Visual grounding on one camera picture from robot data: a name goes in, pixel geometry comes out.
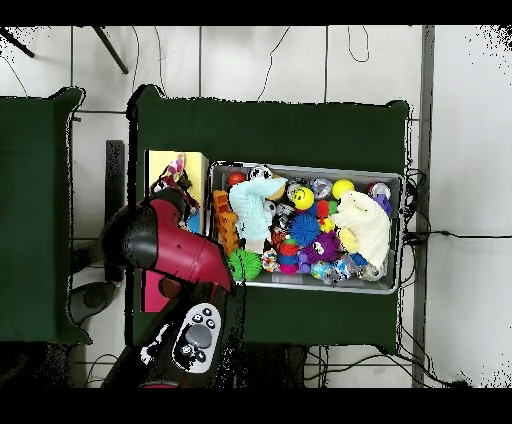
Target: light blue plush toy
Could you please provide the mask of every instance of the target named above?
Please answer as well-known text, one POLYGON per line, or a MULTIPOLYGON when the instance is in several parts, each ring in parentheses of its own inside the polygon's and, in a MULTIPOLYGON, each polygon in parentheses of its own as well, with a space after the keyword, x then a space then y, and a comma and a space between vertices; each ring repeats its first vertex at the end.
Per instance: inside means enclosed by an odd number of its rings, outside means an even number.
POLYGON ((265 197, 277 192, 286 181, 286 178, 255 178, 231 187, 229 203, 238 217, 235 225, 239 238, 248 242, 270 238, 272 213, 264 208, 265 197))

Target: green cloth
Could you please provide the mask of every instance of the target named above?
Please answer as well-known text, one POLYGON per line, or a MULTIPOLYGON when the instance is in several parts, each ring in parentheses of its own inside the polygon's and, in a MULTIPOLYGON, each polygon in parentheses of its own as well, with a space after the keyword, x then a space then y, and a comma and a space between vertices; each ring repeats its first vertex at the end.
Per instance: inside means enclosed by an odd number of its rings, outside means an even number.
MULTIPOLYGON (((164 99, 143 86, 136 104, 137 199, 144 151, 200 151, 209 160, 403 174, 408 106, 164 99)), ((135 283, 134 305, 140 305, 135 283)), ((373 344, 395 351, 397 294, 249 287, 244 339, 291 344, 373 344)), ((134 340, 153 314, 134 310, 134 340)))
POLYGON ((0 98, 0 340, 87 343, 66 314, 68 119, 77 88, 0 98))

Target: green spiky ball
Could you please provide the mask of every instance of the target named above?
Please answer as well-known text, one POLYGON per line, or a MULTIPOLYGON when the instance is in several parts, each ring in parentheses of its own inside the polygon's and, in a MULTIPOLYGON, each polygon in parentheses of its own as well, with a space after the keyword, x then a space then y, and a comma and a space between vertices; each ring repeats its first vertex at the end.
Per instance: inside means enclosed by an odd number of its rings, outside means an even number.
POLYGON ((262 269, 260 255, 243 249, 236 249, 228 257, 228 265, 235 280, 251 281, 262 269))

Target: metal pole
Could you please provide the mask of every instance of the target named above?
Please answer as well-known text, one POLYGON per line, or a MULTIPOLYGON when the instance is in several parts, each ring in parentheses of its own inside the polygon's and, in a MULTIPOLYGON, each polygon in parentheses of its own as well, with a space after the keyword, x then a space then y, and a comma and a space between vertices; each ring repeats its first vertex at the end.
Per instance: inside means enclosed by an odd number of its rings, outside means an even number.
MULTIPOLYGON (((421 104, 420 138, 418 147, 418 168, 425 173, 425 184, 418 193, 418 211, 416 231, 427 232, 430 201, 430 143, 432 134, 432 100, 434 87, 434 25, 423 25, 423 54, 421 63, 421 104)), ((417 246, 416 281, 414 282, 413 336, 417 343, 413 345, 413 355, 425 363, 425 354, 418 346, 425 347, 425 307, 427 301, 427 253, 428 242, 417 246)), ((413 364, 413 387, 423 387, 423 368, 413 364)))
POLYGON ((24 44, 21 44, 14 36, 7 30, 6 27, 0 27, 0 35, 4 37, 9 43, 11 43, 13 46, 20 49, 23 53, 25 53, 29 57, 34 57, 35 54, 32 53, 24 44))
POLYGON ((128 68, 124 65, 123 61, 121 60, 121 58, 117 54, 117 52, 114 49, 114 47, 112 46, 112 44, 110 44, 110 41, 108 40, 108 37, 105 35, 103 30, 100 27, 94 27, 93 26, 92 28, 94 29, 94 31, 96 31, 96 34, 98 34, 98 37, 100 37, 101 41, 103 42, 103 44, 107 48, 108 52, 110 53, 110 55, 116 61, 117 66, 119 66, 119 68, 121 68, 121 71, 123 72, 123 74, 128 75, 128 68))

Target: gray plastic bin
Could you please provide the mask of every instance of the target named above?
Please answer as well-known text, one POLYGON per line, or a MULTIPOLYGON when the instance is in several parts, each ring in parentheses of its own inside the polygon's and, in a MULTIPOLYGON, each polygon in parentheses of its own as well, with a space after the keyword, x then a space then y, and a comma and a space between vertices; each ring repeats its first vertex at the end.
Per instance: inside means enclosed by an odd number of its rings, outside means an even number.
MULTIPOLYGON (((228 191, 227 177, 233 171, 247 172, 255 163, 222 162, 217 161, 210 164, 208 171, 208 210, 206 211, 205 233, 217 239, 215 226, 213 225, 213 209, 211 195, 214 190, 228 191)), ((402 262, 403 232, 404 232, 404 203, 405 187, 404 178, 398 174, 364 172, 364 171, 343 171, 338 169, 305 168, 283 165, 266 165, 276 174, 285 178, 303 177, 305 179, 326 178, 332 182, 346 178, 351 180, 357 191, 366 192, 366 188, 373 182, 385 183, 391 190, 391 237, 390 250, 387 258, 387 274, 378 281, 366 281, 358 278, 341 281, 335 286, 325 285, 321 280, 315 279, 310 274, 286 275, 280 272, 265 272, 253 281, 246 281, 248 286, 260 286, 269 288, 286 288, 295 290, 323 290, 336 292, 368 293, 368 294, 390 294, 393 293, 400 282, 400 267, 402 262)))

